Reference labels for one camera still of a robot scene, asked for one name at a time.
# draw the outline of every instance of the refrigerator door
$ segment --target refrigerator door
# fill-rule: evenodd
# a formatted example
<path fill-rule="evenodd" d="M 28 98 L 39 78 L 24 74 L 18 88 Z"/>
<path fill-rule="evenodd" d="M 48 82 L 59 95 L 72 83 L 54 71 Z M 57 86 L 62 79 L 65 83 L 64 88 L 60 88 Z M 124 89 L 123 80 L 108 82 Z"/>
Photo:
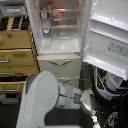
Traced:
<path fill-rule="evenodd" d="M 83 62 L 128 79 L 128 0 L 93 0 Z"/>

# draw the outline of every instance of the refrigerator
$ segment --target refrigerator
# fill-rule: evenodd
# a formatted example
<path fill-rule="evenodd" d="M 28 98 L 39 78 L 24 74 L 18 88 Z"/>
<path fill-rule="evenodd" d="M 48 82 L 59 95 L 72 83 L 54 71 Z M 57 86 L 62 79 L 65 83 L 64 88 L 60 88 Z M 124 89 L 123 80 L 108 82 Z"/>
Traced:
<path fill-rule="evenodd" d="M 41 71 L 79 79 L 82 61 L 128 79 L 128 0 L 25 3 Z"/>

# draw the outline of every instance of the freezer drawer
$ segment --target freezer drawer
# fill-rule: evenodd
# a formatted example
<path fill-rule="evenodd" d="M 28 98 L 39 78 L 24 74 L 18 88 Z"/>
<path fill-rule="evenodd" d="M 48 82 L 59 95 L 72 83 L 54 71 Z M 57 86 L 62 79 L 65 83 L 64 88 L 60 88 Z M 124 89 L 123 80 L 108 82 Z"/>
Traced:
<path fill-rule="evenodd" d="M 29 76 L 33 73 L 38 73 L 36 65 L 33 66 L 15 66 L 15 67 L 1 67 L 0 66 L 0 77 L 7 76 Z"/>
<path fill-rule="evenodd" d="M 24 17 L 26 16 L 26 9 L 24 5 L 20 6 L 0 6 L 4 17 Z"/>
<path fill-rule="evenodd" d="M 28 31 L 0 31 L 0 49 L 10 48 L 31 48 Z"/>
<path fill-rule="evenodd" d="M 20 82 L 0 82 L 0 93 L 22 92 L 25 81 Z"/>
<path fill-rule="evenodd" d="M 79 87 L 79 78 L 57 78 L 57 81 L 75 88 Z"/>
<path fill-rule="evenodd" d="M 34 65 L 31 49 L 1 50 L 0 66 Z"/>
<path fill-rule="evenodd" d="M 41 71 L 50 71 L 57 78 L 80 77 L 81 58 L 78 55 L 38 56 Z"/>

